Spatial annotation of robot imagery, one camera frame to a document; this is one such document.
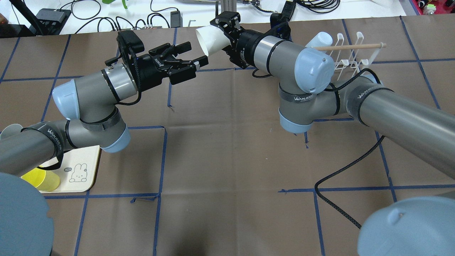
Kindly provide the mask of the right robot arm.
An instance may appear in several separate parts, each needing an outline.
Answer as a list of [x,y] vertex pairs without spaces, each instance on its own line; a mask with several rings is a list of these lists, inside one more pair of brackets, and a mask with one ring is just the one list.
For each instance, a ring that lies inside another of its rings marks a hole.
[[325,197],[319,186],[354,166],[388,138],[454,177],[454,116],[385,87],[369,68],[332,83],[336,65],[326,54],[332,38],[317,34],[307,45],[290,40],[287,22],[266,33],[240,25],[240,14],[224,11],[196,35],[204,54],[223,50],[240,68],[253,66],[279,79],[280,124],[290,133],[307,132],[315,119],[347,113],[382,136],[346,167],[320,179],[316,195],[359,228],[360,256],[453,256],[454,193],[405,199],[382,208],[360,224]]

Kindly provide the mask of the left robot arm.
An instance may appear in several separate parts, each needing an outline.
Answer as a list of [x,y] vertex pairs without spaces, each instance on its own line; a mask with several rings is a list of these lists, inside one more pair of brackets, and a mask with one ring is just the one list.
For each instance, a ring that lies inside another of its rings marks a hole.
[[40,122],[28,127],[10,125],[1,132],[1,255],[50,256],[54,225],[40,190],[21,176],[38,167],[56,170],[71,150],[100,146],[115,153],[130,142],[130,133],[119,105],[169,78],[175,85],[196,77],[208,65],[208,52],[194,60],[177,59],[191,50],[191,43],[165,43],[144,51],[143,42],[121,32],[119,56],[106,60],[106,68],[72,79],[52,91],[64,121]]

